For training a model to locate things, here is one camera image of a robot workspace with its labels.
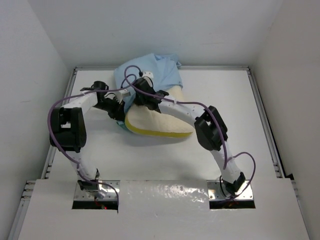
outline white enclosure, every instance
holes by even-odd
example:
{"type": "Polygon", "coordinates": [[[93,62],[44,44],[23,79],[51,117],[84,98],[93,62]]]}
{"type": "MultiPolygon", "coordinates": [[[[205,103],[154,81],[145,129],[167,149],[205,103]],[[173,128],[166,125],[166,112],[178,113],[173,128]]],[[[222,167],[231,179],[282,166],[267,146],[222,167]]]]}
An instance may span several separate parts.
{"type": "MultiPolygon", "coordinates": [[[[221,172],[195,134],[183,140],[140,136],[92,108],[84,116],[87,144],[82,158],[94,163],[103,179],[120,180],[119,213],[71,209],[77,176],[56,152],[48,180],[35,184],[19,240],[92,235],[118,240],[308,239],[290,180],[276,177],[247,70],[195,68],[179,73],[187,100],[219,109],[231,152],[248,151],[255,157],[256,208],[209,209],[206,180],[218,179],[221,172]]],[[[112,70],[78,70],[71,94],[91,86],[92,79],[115,87],[112,70]]],[[[249,178],[251,159],[241,156],[236,162],[249,178]]]]}

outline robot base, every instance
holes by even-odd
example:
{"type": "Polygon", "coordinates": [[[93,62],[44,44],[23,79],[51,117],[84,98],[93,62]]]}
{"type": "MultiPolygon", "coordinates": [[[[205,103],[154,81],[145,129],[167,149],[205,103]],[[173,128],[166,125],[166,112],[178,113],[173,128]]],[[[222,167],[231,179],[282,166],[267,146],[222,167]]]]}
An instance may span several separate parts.
{"type": "MultiPolygon", "coordinates": [[[[103,183],[109,184],[119,193],[120,181],[103,180],[103,183]]],[[[118,210],[117,195],[113,189],[105,185],[100,185],[106,193],[103,198],[95,199],[89,192],[81,190],[79,184],[75,187],[72,209],[103,209],[118,210]]]]}
{"type": "MultiPolygon", "coordinates": [[[[244,181],[238,192],[240,194],[245,186],[248,184],[248,180],[244,181]]],[[[229,200],[230,194],[227,192],[223,183],[220,180],[208,180],[208,196],[210,209],[255,209],[254,195],[251,185],[238,197],[233,200],[229,200]]]]}

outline yellow foam cushion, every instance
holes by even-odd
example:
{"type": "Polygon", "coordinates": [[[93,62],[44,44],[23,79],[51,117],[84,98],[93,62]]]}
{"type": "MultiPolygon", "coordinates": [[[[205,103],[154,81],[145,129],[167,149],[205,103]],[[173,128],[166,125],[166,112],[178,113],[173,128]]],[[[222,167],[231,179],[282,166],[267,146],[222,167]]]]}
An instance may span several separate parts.
{"type": "MultiPolygon", "coordinates": [[[[167,91],[178,101],[184,101],[180,86],[167,91]]],[[[125,126],[133,133],[169,138],[186,138],[194,132],[194,128],[174,116],[151,111],[145,106],[133,104],[125,116],[125,126]]]]}

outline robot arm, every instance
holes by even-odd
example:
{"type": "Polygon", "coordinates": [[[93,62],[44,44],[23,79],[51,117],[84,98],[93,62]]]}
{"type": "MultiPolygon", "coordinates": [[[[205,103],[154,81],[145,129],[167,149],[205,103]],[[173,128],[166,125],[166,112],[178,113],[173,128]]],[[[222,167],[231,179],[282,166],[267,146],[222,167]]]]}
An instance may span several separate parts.
{"type": "MultiPolygon", "coordinates": [[[[157,111],[162,114],[174,116],[195,128],[199,144],[210,151],[218,167],[221,171],[223,183],[226,190],[234,195],[245,181],[244,174],[237,167],[232,154],[229,150],[228,142],[225,142],[228,161],[224,168],[225,154],[221,148],[222,140],[218,134],[217,127],[210,118],[207,111],[199,105],[183,105],[176,104],[176,99],[165,91],[155,92],[150,86],[148,79],[151,79],[152,73],[147,72],[141,78],[136,80],[133,85],[145,93],[165,97],[173,102],[161,100],[154,96],[148,96],[136,91],[134,103],[140,106],[146,106],[148,109],[157,111]]],[[[72,166],[78,175],[78,183],[81,188],[91,192],[95,196],[99,195],[99,185],[92,185],[83,180],[85,177],[90,181],[99,181],[99,171],[89,161],[81,157],[81,148],[85,146],[87,140],[84,114],[91,107],[98,108],[108,112],[108,115],[115,120],[124,121],[124,97],[130,93],[126,89],[116,93],[113,99],[106,98],[106,90],[109,87],[101,81],[96,81],[89,88],[83,88],[81,93],[83,96],[76,98],[74,101],[61,107],[56,107],[51,115],[51,127],[53,134],[61,147],[74,159],[72,166]],[[87,91],[98,91],[85,94],[87,91]]],[[[224,141],[227,141],[227,127],[223,122],[217,109],[213,106],[209,107],[212,114],[218,121],[222,131],[224,141]]]]}

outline purple cable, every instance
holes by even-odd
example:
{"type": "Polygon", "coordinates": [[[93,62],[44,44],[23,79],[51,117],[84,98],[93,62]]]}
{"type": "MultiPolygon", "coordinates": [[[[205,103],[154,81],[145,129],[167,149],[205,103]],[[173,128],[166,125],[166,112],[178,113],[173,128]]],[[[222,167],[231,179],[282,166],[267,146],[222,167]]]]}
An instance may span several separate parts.
{"type": "Polygon", "coordinates": [[[239,193],[239,194],[237,194],[237,195],[231,196],[230,198],[228,198],[228,199],[226,200],[226,202],[232,201],[232,200],[234,200],[235,198],[239,197],[239,196],[249,187],[249,185],[251,184],[252,180],[254,179],[254,176],[255,176],[255,173],[256,173],[256,167],[257,167],[257,166],[256,166],[256,160],[255,160],[255,158],[254,158],[249,152],[247,152],[247,151],[242,151],[242,152],[234,155],[233,157],[231,157],[231,158],[228,160],[228,162],[229,162],[232,158],[236,159],[237,157],[239,157],[239,156],[241,156],[241,155],[243,155],[243,154],[248,155],[248,156],[252,159],[252,162],[253,162],[252,175],[251,175],[251,177],[250,177],[247,185],[246,185],[246,186],[244,187],[244,189],[242,190],[242,192],[239,193]]]}
{"type": "MultiPolygon", "coordinates": [[[[54,110],[54,108],[62,103],[64,100],[68,100],[68,99],[74,99],[74,98],[78,98],[78,97],[82,97],[83,95],[87,95],[87,94],[91,94],[91,93],[110,93],[110,92],[117,92],[117,91],[120,91],[120,90],[123,90],[123,89],[127,89],[128,87],[130,86],[126,86],[126,87],[122,87],[122,88],[119,88],[119,89],[112,89],[112,90],[91,90],[91,91],[87,91],[85,92],[84,94],[78,94],[78,95],[73,95],[73,96],[67,96],[67,97],[64,97],[58,101],[56,101],[52,107],[50,108],[49,110],[49,113],[48,113],[48,117],[47,117],[47,125],[48,125],[48,130],[49,130],[49,134],[52,138],[52,141],[54,142],[56,148],[67,158],[69,159],[72,163],[75,163],[76,164],[76,168],[78,169],[79,168],[79,165],[80,163],[78,161],[76,161],[75,159],[73,159],[71,156],[69,156],[66,151],[61,147],[61,145],[58,143],[55,135],[54,135],[54,132],[52,130],[52,127],[51,127],[51,115],[52,115],[52,112],[54,110]]],[[[111,188],[112,190],[114,190],[115,194],[116,194],[116,200],[117,200],[117,205],[119,206],[119,194],[118,192],[116,191],[116,189],[111,186],[110,184],[107,184],[107,183],[104,183],[104,182],[96,182],[96,181],[91,181],[90,179],[86,178],[85,175],[83,175],[80,171],[78,171],[78,174],[79,176],[84,180],[86,181],[87,183],[90,183],[90,184],[96,184],[96,185],[105,185],[109,188],[111,188]]]]}
{"type": "MultiPolygon", "coordinates": [[[[134,75],[133,73],[129,74],[126,78],[129,78],[129,77],[131,77],[131,76],[134,76],[134,77],[135,77],[133,81],[135,81],[135,80],[137,79],[137,76],[134,75]]],[[[122,81],[122,83],[121,83],[121,85],[120,85],[120,88],[123,88],[123,87],[124,87],[125,81],[126,81],[126,79],[123,79],[123,81],[122,81]]]]}

